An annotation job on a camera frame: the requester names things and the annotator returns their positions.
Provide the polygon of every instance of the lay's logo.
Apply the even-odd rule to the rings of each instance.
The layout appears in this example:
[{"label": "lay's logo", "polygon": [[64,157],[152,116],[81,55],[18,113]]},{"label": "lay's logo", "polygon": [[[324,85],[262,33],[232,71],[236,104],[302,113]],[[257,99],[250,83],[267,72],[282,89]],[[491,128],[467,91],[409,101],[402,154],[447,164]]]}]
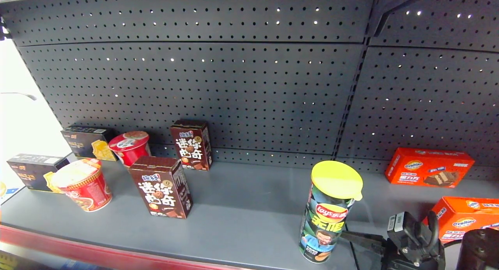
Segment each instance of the lay's logo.
[{"label": "lay's logo", "polygon": [[457,220],[452,224],[455,228],[461,229],[461,228],[466,228],[470,226],[471,224],[474,224],[476,222],[476,219],[473,217],[463,217],[462,219]]},{"label": "lay's logo", "polygon": [[345,219],[348,210],[341,206],[322,203],[315,207],[315,213],[317,213],[323,221],[340,222]]},{"label": "lay's logo", "polygon": [[423,162],[421,162],[420,160],[413,160],[405,164],[404,168],[408,169],[409,171],[415,171],[419,169],[422,165]]}]

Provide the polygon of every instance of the ovaltine logo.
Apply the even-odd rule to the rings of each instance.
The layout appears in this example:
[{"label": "ovaltine logo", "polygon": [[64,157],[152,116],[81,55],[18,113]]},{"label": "ovaltine logo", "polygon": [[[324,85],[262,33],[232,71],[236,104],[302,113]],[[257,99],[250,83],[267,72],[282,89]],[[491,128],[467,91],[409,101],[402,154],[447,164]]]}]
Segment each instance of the ovaltine logo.
[{"label": "ovaltine logo", "polygon": [[348,210],[332,204],[318,204],[315,213],[325,222],[340,222],[345,219]]},{"label": "ovaltine logo", "polygon": [[469,206],[469,208],[480,208],[480,203],[476,201],[466,200],[466,204]]},{"label": "ovaltine logo", "polygon": [[404,168],[408,169],[409,171],[415,171],[419,169],[423,163],[420,160],[413,160],[407,163]]},{"label": "ovaltine logo", "polygon": [[452,224],[455,228],[461,229],[474,224],[476,220],[473,217],[463,217]]}]

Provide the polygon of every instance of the yellow plastic lid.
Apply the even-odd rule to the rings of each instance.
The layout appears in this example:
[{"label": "yellow plastic lid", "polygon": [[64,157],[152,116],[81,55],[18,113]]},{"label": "yellow plastic lid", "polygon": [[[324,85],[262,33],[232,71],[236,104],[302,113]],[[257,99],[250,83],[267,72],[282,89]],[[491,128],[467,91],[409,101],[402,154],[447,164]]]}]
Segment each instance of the yellow plastic lid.
[{"label": "yellow plastic lid", "polygon": [[312,168],[312,183],[324,194],[338,199],[362,199],[360,174],[337,161],[322,161]]}]

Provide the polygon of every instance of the cardboard box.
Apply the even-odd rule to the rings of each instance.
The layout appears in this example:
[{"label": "cardboard box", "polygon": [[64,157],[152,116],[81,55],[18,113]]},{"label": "cardboard box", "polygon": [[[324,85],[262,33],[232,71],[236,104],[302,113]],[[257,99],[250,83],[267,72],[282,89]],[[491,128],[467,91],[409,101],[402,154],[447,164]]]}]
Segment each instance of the cardboard box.
[{"label": "cardboard box", "polygon": [[474,160],[464,152],[397,148],[385,176],[391,183],[454,188]]},{"label": "cardboard box", "polygon": [[62,193],[50,183],[52,174],[69,164],[66,157],[18,154],[7,163],[27,188],[32,190]]},{"label": "cardboard box", "polygon": [[180,160],[142,156],[128,171],[151,215],[187,218],[193,202]]},{"label": "cardboard box", "polygon": [[499,230],[499,199],[442,197],[432,210],[437,214],[443,244],[462,239],[473,229]]},{"label": "cardboard box", "polygon": [[175,141],[177,155],[182,160],[184,168],[210,170],[212,147],[208,134],[208,123],[178,120],[170,127],[170,131]]},{"label": "cardboard box", "polygon": [[109,141],[115,137],[113,129],[70,126],[61,133],[77,157],[116,161],[108,147]]}]

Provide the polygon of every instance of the yellow cheese graphic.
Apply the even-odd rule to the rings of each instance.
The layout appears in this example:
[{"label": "yellow cheese graphic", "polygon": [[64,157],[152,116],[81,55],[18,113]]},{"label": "yellow cheese graphic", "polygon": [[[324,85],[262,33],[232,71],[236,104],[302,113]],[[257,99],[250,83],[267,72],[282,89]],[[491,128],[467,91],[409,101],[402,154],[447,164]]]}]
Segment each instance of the yellow cheese graphic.
[{"label": "yellow cheese graphic", "polygon": [[116,161],[113,153],[111,152],[109,147],[107,147],[107,142],[96,140],[92,142],[92,148],[95,158],[100,160]]},{"label": "yellow cheese graphic", "polygon": [[50,190],[52,190],[52,192],[64,194],[64,192],[62,192],[61,189],[59,189],[59,187],[52,184],[52,177],[53,176],[54,176],[54,173],[52,173],[52,172],[48,172],[48,173],[43,175],[43,177],[45,178],[45,181],[47,181],[47,187],[50,188]]}]

